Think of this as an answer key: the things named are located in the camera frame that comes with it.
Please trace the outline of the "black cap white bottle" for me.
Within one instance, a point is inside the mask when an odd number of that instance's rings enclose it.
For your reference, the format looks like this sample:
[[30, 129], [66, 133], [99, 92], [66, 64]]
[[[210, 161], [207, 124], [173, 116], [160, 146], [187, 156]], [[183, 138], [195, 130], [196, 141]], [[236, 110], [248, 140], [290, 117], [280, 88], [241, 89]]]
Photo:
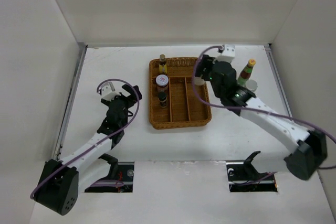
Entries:
[[201, 77], [195, 77], [194, 83], [196, 86], [202, 86], [205, 84], [205, 81]]

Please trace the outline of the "red sauce bottle yellow cap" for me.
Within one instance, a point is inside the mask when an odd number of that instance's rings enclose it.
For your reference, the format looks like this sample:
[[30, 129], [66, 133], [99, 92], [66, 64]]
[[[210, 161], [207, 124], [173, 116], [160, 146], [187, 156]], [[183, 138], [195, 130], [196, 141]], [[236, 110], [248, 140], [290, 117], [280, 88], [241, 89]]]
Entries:
[[243, 70], [240, 72], [238, 76], [237, 79], [238, 85], [244, 86], [245, 83], [250, 79], [255, 64], [256, 64], [255, 59], [249, 59], [247, 65], [243, 68]]

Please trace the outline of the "white cap salt jar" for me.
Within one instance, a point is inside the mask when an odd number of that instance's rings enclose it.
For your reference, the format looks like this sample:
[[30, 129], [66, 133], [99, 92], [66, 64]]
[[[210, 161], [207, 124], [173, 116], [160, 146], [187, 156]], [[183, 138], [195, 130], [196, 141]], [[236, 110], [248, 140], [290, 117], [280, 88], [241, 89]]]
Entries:
[[258, 88], [258, 83], [255, 80], [250, 79], [245, 82], [245, 87], [248, 90], [255, 92]]

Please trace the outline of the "small dark spice jar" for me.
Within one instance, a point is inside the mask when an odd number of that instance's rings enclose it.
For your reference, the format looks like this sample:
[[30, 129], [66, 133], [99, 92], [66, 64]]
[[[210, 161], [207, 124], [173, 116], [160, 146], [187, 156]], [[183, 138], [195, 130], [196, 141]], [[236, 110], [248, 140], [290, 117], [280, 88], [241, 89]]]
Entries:
[[159, 100], [160, 107], [162, 107], [162, 108], [167, 107], [167, 95], [166, 95], [166, 93], [161, 91], [161, 92], [158, 93], [157, 97], [158, 97], [158, 100]]

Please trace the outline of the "red white lid jar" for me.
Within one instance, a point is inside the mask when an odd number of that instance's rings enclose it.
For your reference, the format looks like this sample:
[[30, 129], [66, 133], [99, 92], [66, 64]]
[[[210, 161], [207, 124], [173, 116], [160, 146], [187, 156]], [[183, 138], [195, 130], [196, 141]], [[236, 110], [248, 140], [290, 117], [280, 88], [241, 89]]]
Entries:
[[169, 87], [169, 78], [165, 74], [160, 74], [155, 78], [158, 92], [166, 92]]

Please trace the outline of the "yellow label oil bottle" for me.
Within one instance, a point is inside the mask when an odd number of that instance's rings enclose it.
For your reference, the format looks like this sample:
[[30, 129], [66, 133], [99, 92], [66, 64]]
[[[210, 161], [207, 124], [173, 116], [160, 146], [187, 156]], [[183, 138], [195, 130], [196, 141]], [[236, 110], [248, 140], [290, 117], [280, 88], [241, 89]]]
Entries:
[[159, 73], [167, 75], [167, 62], [164, 54], [159, 56]]

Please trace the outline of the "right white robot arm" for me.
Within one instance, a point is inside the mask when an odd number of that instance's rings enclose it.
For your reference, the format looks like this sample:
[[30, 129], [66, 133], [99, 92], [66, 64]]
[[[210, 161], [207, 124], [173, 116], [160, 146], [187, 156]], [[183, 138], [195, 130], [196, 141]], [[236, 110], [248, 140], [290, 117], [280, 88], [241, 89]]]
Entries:
[[287, 170], [300, 180], [309, 180], [328, 156], [325, 133], [309, 130], [295, 119], [276, 113], [252, 91], [240, 86], [236, 77], [229, 62], [208, 55], [200, 56], [194, 67], [194, 78], [211, 83], [220, 107], [276, 138], [289, 152], [283, 159]]

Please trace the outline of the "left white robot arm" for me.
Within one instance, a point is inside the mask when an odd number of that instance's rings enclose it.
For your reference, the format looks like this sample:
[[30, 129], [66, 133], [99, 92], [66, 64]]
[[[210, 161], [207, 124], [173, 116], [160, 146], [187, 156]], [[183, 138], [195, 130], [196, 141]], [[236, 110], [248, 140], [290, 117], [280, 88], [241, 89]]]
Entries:
[[118, 161], [108, 151], [123, 138], [124, 130], [137, 115], [129, 109], [142, 99], [138, 86], [124, 81], [122, 88], [128, 96], [115, 91], [112, 79], [98, 85], [96, 92], [108, 107], [106, 117], [86, 144], [65, 158], [50, 159], [44, 164], [38, 185], [30, 195], [32, 200], [64, 216], [73, 208], [81, 190], [101, 177], [109, 182], [116, 179]]

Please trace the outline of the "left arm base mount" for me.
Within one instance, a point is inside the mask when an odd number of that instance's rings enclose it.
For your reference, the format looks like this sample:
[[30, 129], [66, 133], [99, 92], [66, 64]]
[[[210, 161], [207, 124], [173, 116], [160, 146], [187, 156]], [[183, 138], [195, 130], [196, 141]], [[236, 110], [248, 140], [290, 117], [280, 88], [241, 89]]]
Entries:
[[99, 157], [108, 166], [108, 173], [84, 190], [85, 193], [132, 193], [134, 162], [119, 162], [117, 158], [103, 154]]

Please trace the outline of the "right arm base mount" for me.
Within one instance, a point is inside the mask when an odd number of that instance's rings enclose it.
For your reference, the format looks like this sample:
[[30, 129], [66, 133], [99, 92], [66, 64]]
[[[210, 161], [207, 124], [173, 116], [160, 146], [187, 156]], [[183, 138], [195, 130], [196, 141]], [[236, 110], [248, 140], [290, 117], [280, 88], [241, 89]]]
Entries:
[[261, 151], [255, 151], [245, 160], [227, 161], [228, 187], [231, 193], [273, 192], [277, 193], [275, 173], [259, 173], [252, 161]]

